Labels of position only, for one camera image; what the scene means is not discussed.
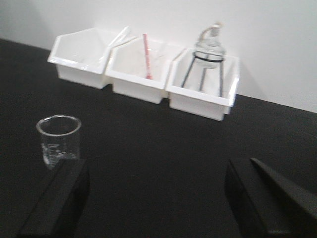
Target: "black tabletop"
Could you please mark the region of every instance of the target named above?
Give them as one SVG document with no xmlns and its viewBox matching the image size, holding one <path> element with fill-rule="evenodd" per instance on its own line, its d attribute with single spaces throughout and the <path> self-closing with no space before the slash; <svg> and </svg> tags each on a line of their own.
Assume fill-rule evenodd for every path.
<svg viewBox="0 0 317 238">
<path fill-rule="evenodd" d="M 0 237 L 48 172 L 38 120 L 80 118 L 91 192 L 76 237 L 239 238 L 230 158 L 255 157 L 317 193 L 317 115 L 237 95 L 223 122 L 58 79 L 49 51 L 0 41 Z"/>
</svg>

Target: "black metal stand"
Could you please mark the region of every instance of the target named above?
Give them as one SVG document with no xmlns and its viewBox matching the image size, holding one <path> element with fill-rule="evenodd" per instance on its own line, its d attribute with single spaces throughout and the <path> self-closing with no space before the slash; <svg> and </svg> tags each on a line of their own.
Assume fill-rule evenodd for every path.
<svg viewBox="0 0 317 238">
<path fill-rule="evenodd" d="M 202 53 L 202 54 L 206 54 L 206 58 L 202 58 L 202 57 L 199 57 L 196 55 L 196 53 Z M 186 72 L 186 75 L 185 75 L 185 78 L 184 78 L 184 81 L 181 85 L 181 87 L 183 88 L 186 84 L 186 81 L 188 79 L 188 76 L 190 74 L 190 71 L 192 70 L 192 67 L 194 65 L 194 62 L 196 59 L 199 59 L 199 60 L 203 60 L 203 61 L 207 61 L 207 62 L 213 62 L 213 63 L 219 63 L 219 84 L 220 84 L 220 87 L 219 87 L 219 95 L 220 97 L 222 97 L 222 92 L 223 92 L 223 58 L 221 60 L 212 60 L 212 59 L 208 59 L 209 56 L 211 56 L 213 54 L 208 54 L 208 53 L 205 53 L 205 52 L 199 52 L 199 51 L 196 51 L 196 52 L 193 52 L 193 59 L 190 63 L 190 66 Z M 203 69 L 203 74 L 202 74 L 202 78 L 201 78 L 201 81 L 200 81 L 200 86 L 199 86 L 199 91 L 202 90 L 203 88 L 203 85 L 204 85 L 204 80 L 205 80 L 205 77 L 206 77 L 206 71 L 207 69 L 212 69 L 211 67 L 204 67 Z"/>
</svg>

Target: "white storage tray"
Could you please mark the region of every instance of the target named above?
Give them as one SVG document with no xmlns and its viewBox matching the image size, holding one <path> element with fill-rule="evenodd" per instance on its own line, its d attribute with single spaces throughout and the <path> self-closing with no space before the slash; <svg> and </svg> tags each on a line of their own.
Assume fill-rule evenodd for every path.
<svg viewBox="0 0 317 238">
<path fill-rule="evenodd" d="M 109 43 L 116 36 L 117 33 L 97 28 L 60 35 L 48 62 L 56 64 L 59 78 L 101 89 L 111 83 L 105 75 L 105 68 L 112 47 L 116 46 L 109 46 Z"/>
<path fill-rule="evenodd" d="M 113 49 L 106 75 L 113 77 L 113 91 L 152 103 L 167 97 L 164 90 L 171 62 L 184 50 L 155 40 L 149 40 L 151 74 L 146 78 L 143 38 L 139 37 Z"/>
<path fill-rule="evenodd" d="M 219 69 L 208 69 L 201 90 L 203 70 L 195 63 L 184 87 L 181 87 L 193 58 L 193 49 L 185 50 L 172 64 L 166 86 L 170 107 L 215 120 L 223 120 L 234 104 L 239 81 L 239 58 L 226 56 L 223 62 L 223 91 L 219 96 Z"/>
</svg>

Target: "flask neck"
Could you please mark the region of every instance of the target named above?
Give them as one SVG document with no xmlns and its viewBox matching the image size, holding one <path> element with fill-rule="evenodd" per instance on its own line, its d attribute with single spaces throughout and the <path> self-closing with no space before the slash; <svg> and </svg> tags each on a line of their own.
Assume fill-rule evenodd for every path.
<svg viewBox="0 0 317 238">
<path fill-rule="evenodd" d="M 205 44 L 211 47 L 220 46 L 219 37 L 218 36 L 209 36 L 205 39 Z"/>
</svg>

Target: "transparent glass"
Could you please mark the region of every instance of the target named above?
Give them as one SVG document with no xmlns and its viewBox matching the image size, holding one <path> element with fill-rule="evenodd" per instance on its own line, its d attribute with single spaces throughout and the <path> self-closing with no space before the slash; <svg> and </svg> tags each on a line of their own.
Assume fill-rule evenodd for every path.
<svg viewBox="0 0 317 238">
<path fill-rule="evenodd" d="M 195 54 L 198 57 L 207 59 L 207 60 L 222 60 L 225 55 L 225 49 L 221 46 L 218 40 L 218 29 L 211 29 L 210 35 L 196 43 Z M 208 62 L 201 59 L 197 60 L 197 63 L 203 67 L 207 68 L 216 68 L 219 63 Z"/>
<path fill-rule="evenodd" d="M 81 122 L 72 116 L 55 115 L 40 120 L 36 128 L 41 134 L 43 160 L 51 170 L 60 159 L 79 159 Z"/>
</svg>

